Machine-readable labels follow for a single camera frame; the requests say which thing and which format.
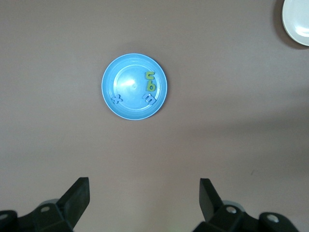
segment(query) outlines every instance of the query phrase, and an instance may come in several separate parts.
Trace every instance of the screw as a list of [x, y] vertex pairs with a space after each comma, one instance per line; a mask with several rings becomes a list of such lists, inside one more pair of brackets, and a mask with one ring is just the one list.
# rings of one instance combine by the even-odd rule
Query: screw
[[47, 212], [48, 210], [50, 210], [49, 206], [45, 206], [41, 209], [41, 213]]
[[234, 207], [228, 206], [226, 208], [227, 212], [231, 213], [231, 214], [235, 214], [237, 213], [237, 210]]
[[8, 214], [2, 214], [0, 215], [0, 220], [4, 220], [8, 217], [9, 215]]
[[275, 223], [278, 223], [279, 222], [279, 218], [277, 218], [275, 215], [273, 214], [268, 214], [267, 215], [267, 219], [272, 221], [272, 222], [275, 222]]

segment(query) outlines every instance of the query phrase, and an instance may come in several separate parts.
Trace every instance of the white plate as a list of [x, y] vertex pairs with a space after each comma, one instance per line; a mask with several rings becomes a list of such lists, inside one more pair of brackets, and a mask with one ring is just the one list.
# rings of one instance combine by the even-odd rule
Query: white plate
[[309, 46], [309, 0], [285, 0], [282, 21], [293, 40]]

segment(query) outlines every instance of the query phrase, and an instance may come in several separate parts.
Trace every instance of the plastic plate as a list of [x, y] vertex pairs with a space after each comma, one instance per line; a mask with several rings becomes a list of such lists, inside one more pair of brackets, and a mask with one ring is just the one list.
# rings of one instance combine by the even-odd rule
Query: plastic plate
[[115, 59], [102, 79], [107, 106], [118, 116], [141, 120], [154, 115], [163, 105], [168, 85], [160, 65], [142, 54]]

